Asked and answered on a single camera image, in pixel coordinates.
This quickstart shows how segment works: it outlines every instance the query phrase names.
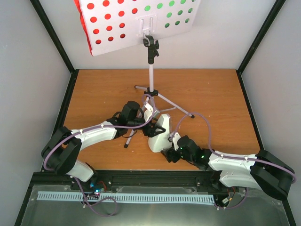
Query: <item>green dot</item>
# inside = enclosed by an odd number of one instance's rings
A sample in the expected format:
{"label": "green dot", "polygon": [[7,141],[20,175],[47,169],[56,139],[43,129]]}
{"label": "green dot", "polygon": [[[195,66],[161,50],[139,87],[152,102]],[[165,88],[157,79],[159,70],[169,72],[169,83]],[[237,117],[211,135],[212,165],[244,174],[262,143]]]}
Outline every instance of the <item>green dot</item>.
{"label": "green dot", "polygon": [[144,10],[147,12],[147,11],[149,11],[151,9],[151,7],[150,6],[146,6],[145,8],[144,8]]}
{"label": "green dot", "polygon": [[158,5],[157,5],[157,8],[162,8],[163,7],[163,4],[162,3],[159,3]]}

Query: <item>tripod leg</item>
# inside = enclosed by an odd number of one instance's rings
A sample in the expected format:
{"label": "tripod leg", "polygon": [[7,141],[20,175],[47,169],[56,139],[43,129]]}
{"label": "tripod leg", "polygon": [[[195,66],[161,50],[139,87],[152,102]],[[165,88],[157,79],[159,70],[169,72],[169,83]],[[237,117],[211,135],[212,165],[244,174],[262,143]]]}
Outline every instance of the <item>tripod leg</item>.
{"label": "tripod leg", "polygon": [[174,102],[170,101],[169,99],[167,99],[165,96],[162,96],[161,94],[158,94],[158,97],[160,97],[161,99],[165,100],[166,102],[170,103],[172,106],[178,108],[181,112],[184,112],[185,114],[188,114],[189,112],[185,111],[183,108],[181,108],[180,106],[176,105]]}
{"label": "tripod leg", "polygon": [[147,88],[142,87],[142,86],[134,86],[134,87],[135,87],[135,89],[142,89],[142,90],[144,90],[144,91],[147,91]]}
{"label": "tripod leg", "polygon": [[132,135],[134,134],[134,130],[132,129],[129,138],[127,139],[126,143],[124,144],[124,148],[127,148],[128,145],[130,144],[130,141],[132,139]]}
{"label": "tripod leg", "polygon": [[[142,89],[144,91],[147,91],[147,88],[142,87],[142,86],[135,86],[135,89]],[[181,108],[180,106],[176,105],[174,102],[170,101],[169,99],[167,99],[165,96],[162,96],[161,94],[158,94],[158,97],[160,97],[161,99],[165,100],[166,102],[170,103],[172,106],[178,108],[180,111],[184,112],[185,114],[188,114],[189,112],[185,111],[183,108]],[[195,116],[193,114],[189,115],[191,118],[195,118]]]}

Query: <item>white plastic housing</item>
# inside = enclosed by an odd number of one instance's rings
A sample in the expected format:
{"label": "white plastic housing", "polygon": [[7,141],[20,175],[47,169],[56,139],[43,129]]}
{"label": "white plastic housing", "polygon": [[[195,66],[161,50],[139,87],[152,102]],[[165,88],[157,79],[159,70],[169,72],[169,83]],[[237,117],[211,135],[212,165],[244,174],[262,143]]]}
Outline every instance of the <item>white plastic housing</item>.
{"label": "white plastic housing", "polygon": [[178,132],[175,133],[174,137],[173,137],[173,144],[174,144],[174,149],[178,150],[179,146],[178,146],[178,140],[181,138],[180,134]]}
{"label": "white plastic housing", "polygon": [[261,190],[258,183],[251,174],[241,174],[234,171],[222,171],[220,175],[220,182],[226,187],[251,187]]}
{"label": "white plastic housing", "polygon": [[148,121],[152,115],[152,112],[154,111],[154,108],[149,103],[146,103],[144,107],[146,109],[144,112],[144,120]]}
{"label": "white plastic housing", "polygon": [[166,131],[155,137],[149,138],[149,147],[151,151],[155,153],[169,149],[172,146],[172,143],[168,141],[168,137],[170,134],[170,115],[162,114],[156,124],[165,128]]}
{"label": "white plastic housing", "polygon": [[[104,121],[101,123],[101,125],[112,125],[111,123]],[[78,129],[73,129],[71,132],[72,134],[79,132]],[[81,133],[76,138],[81,140],[81,147],[80,151],[84,148],[105,141],[105,140],[112,140],[114,139],[116,135],[116,129],[113,127],[109,128],[98,128],[93,129],[89,132]],[[82,163],[80,161],[76,161],[73,168],[67,173],[70,176],[76,177],[80,179],[81,181],[87,182],[94,174],[93,170],[85,163]]]}
{"label": "white plastic housing", "polygon": [[[239,158],[254,158],[257,157],[255,154],[250,155],[239,155],[239,154],[228,154],[228,153],[222,153],[219,151],[215,151],[218,154],[224,154],[226,156],[232,156],[232,157],[239,157]],[[226,159],[219,157],[215,154],[212,154],[209,158],[209,166],[216,170],[225,170],[225,171],[235,171],[235,172],[241,172],[242,174],[249,174],[250,173],[250,167],[254,165],[254,161],[243,161],[243,160],[233,160],[233,159]]]}
{"label": "white plastic housing", "polygon": [[[104,121],[99,125],[112,125],[110,122]],[[71,130],[72,134],[79,132],[78,129]],[[105,141],[105,140],[112,140],[116,135],[116,129],[113,127],[103,127],[91,130],[89,132],[81,133],[76,138],[81,140],[81,147],[80,151],[90,145]]]}
{"label": "white plastic housing", "polygon": [[74,0],[93,56],[188,32],[201,0]]}
{"label": "white plastic housing", "polygon": [[76,160],[73,168],[67,173],[67,175],[76,177],[83,182],[87,182],[92,176],[93,170],[85,163]]}

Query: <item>black frame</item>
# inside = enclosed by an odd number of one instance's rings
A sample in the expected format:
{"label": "black frame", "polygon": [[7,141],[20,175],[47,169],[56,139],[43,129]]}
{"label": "black frame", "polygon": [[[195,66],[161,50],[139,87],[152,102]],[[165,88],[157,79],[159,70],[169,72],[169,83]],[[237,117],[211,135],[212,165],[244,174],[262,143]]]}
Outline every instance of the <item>black frame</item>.
{"label": "black frame", "polygon": [[[50,20],[48,19],[41,3],[39,0],[30,0],[33,7],[35,8],[37,14],[39,15],[42,23],[44,24],[49,36],[51,37],[54,45],[56,46],[58,52],[60,53],[63,61],[65,62],[68,70],[70,71],[71,77],[70,77],[70,81],[67,87],[67,91],[65,93],[62,105],[61,105],[61,109],[59,112],[59,115],[57,117],[56,123],[55,123],[55,127],[54,127],[54,131],[55,132],[59,127],[63,126],[64,124],[64,120],[65,117],[67,115],[67,111],[68,111],[68,107],[69,107],[69,103],[72,97],[72,93],[73,93],[73,89],[76,83],[76,79],[79,73],[78,69],[74,69],[71,61],[68,58],[67,53],[65,52],[55,30],[53,29],[53,26],[50,22]],[[261,149],[264,149],[263,147],[263,143],[258,131],[258,127],[254,118],[254,114],[247,96],[247,92],[244,86],[244,82],[242,79],[242,74],[243,71],[245,70],[245,68],[247,67],[248,63],[250,62],[252,56],[254,55],[255,51],[257,50],[258,46],[260,45],[261,41],[263,40],[265,34],[267,33],[267,31],[269,30],[270,26],[272,25],[273,21],[275,20],[277,14],[279,13],[279,11],[281,10],[282,6],[284,5],[285,0],[276,0],[272,9],[270,10],[267,18],[265,19],[261,29],[259,30],[257,36],[255,37],[252,45],[250,46],[245,58],[243,59],[241,65],[239,66],[239,68],[236,70],[237,71],[237,75],[238,75],[238,80],[246,101],[246,105],[251,117],[251,121],[254,127],[254,131],[256,133],[256,137],[258,140],[258,144],[259,147]],[[179,171],[179,172],[174,172],[174,171],[146,171],[146,172],[138,172],[138,171],[105,171],[105,170],[99,170],[99,172],[101,172],[102,175],[104,175],[109,181],[114,181],[113,178],[119,178],[119,179],[115,179],[116,183],[112,184],[112,186],[116,185],[116,186],[120,186],[121,184],[125,184],[124,179],[126,179],[128,181],[129,184],[131,185],[135,185],[135,183],[137,182],[137,178],[141,179],[145,182],[145,184],[147,185],[153,185],[153,186],[164,186],[164,185],[168,185],[170,186],[171,183],[175,183],[175,185],[180,186],[180,185],[184,185],[184,184],[189,184],[191,186],[196,186],[198,183],[198,178],[200,176],[202,176],[201,171],[200,172],[191,172],[191,171]],[[170,177],[172,174],[172,176],[174,178],[176,178],[176,182],[173,180],[173,182],[166,180],[168,177]],[[28,190],[26,192],[23,204],[20,208],[20,212],[19,215],[17,217],[15,226],[19,226],[21,225],[25,210],[26,210],[26,206],[29,200],[29,197],[31,195],[32,192],[32,187],[34,185],[70,185],[71,184],[71,178],[69,176],[58,176],[52,172],[44,172],[44,169],[41,169],[41,172],[38,173],[34,173],[32,176],[32,179],[30,181]],[[291,211],[291,208],[289,206],[288,201],[283,201],[283,206],[286,212],[286,215],[288,217],[289,223],[292,226],[295,226],[295,220],[293,218],[293,214]]]}

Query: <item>red dot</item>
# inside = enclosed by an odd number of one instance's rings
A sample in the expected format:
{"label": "red dot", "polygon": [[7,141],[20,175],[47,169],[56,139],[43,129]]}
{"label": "red dot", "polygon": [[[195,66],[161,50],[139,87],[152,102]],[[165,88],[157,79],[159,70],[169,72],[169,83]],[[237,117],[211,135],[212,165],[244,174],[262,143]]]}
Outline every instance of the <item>red dot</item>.
{"label": "red dot", "polygon": [[106,15],[104,15],[104,18],[105,18],[106,20],[109,20],[109,19],[111,18],[111,14],[106,14]]}
{"label": "red dot", "polygon": [[108,6],[110,2],[108,0],[103,1],[103,6]]}
{"label": "red dot", "polygon": [[93,9],[93,8],[94,8],[94,4],[93,4],[93,3],[89,3],[89,4],[87,5],[87,7],[88,7],[88,9]]}
{"label": "red dot", "polygon": [[118,15],[119,15],[119,16],[124,16],[124,11],[120,11],[120,12],[118,13]]}
{"label": "red dot", "polygon": [[96,18],[95,16],[94,16],[94,17],[91,17],[90,21],[91,21],[92,23],[95,23],[95,22],[97,21],[97,18]]}
{"label": "red dot", "polygon": [[134,8],[133,10],[132,10],[132,13],[133,14],[136,14],[138,12],[138,9],[137,8]]}

